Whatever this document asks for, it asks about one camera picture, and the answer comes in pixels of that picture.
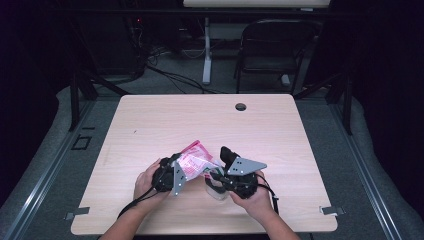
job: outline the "white table leg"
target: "white table leg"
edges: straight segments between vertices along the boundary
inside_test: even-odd
[[[209,18],[205,18],[205,65],[203,67],[203,84],[209,85],[211,83],[211,43],[209,36]]]

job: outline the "black round hole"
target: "black round hole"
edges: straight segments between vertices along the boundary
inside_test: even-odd
[[[244,111],[244,110],[246,110],[246,104],[244,104],[244,103],[237,103],[236,104],[236,109],[238,111]]]

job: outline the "small metal clip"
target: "small metal clip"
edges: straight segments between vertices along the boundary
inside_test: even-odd
[[[75,209],[75,211],[73,213],[70,213],[70,212],[66,213],[63,220],[72,220],[72,219],[74,219],[74,217],[76,215],[88,214],[89,211],[90,211],[89,207],[77,208],[77,209]]]
[[[319,211],[324,215],[339,216],[345,214],[345,210],[342,207],[319,207]]]

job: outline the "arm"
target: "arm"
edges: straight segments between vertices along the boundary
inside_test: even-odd
[[[153,174],[159,168],[159,162],[160,159],[140,173],[135,183],[134,199],[152,187]],[[133,239],[143,219],[169,195],[169,192],[156,194],[154,191],[151,194],[153,197],[139,202],[137,206],[122,214],[100,239]]]
[[[256,173],[264,177],[263,172],[257,171]],[[258,177],[258,182],[264,184],[264,180],[260,177]],[[264,227],[271,240],[299,239],[284,220],[274,212],[269,199],[268,190],[265,188],[258,187],[256,193],[248,199],[241,199],[234,192],[230,192],[230,196],[234,203],[244,208],[249,216]]]

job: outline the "pink candy wrapper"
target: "pink candy wrapper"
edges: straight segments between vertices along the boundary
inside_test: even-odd
[[[209,154],[199,140],[194,141],[181,151],[178,163],[183,169],[187,181],[199,175],[209,177],[209,171],[221,168],[219,163],[214,162],[212,155]]]

